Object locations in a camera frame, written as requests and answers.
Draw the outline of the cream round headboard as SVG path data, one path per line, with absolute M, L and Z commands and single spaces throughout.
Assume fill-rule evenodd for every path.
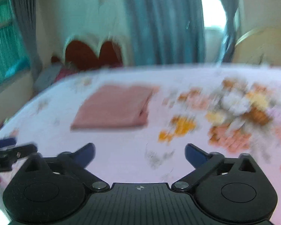
M 281 67 L 281 29 L 265 27 L 245 33 L 235 44 L 232 62 Z

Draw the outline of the blue-grey window curtain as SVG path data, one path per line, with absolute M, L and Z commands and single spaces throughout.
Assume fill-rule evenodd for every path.
M 135 66 L 205 61 L 202 0 L 124 0 Z

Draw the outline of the grey side curtain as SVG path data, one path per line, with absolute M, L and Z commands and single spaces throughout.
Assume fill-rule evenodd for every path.
M 43 63 L 37 51 L 36 0 L 9 0 L 9 2 L 30 59 L 32 77 L 36 80 L 43 69 Z

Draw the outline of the pile of colourful clothes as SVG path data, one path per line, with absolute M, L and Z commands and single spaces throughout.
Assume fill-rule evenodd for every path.
M 78 69 L 70 66 L 66 66 L 61 62 L 55 62 L 45 68 L 34 82 L 33 88 L 36 94 L 41 93 L 57 81 L 76 74 Z

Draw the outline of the red heart-shaped headboard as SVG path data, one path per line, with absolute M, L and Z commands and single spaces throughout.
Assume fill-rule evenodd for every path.
M 62 63 L 77 71 L 120 68 L 133 64 L 133 53 L 124 36 L 73 34 L 66 39 L 62 54 L 52 55 L 51 63 Z

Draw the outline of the pink knit shirt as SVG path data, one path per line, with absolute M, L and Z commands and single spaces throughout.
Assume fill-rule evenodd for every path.
M 153 85 L 103 85 L 82 103 L 70 128 L 143 127 L 148 123 L 150 99 L 158 91 Z

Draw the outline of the teal side window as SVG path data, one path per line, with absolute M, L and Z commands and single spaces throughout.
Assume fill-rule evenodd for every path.
M 29 69 L 30 61 L 13 22 L 9 2 L 0 0 L 0 84 Z

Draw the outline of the floral white bed blanket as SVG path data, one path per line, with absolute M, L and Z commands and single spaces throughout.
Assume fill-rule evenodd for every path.
M 106 84 L 154 87 L 148 123 L 126 130 L 71 130 L 85 99 Z M 184 148 L 251 154 L 278 194 L 281 224 L 281 68 L 224 66 L 112 70 L 72 75 L 39 94 L 0 130 L 43 156 L 92 142 L 89 170 L 108 183 L 173 183 L 192 171 Z

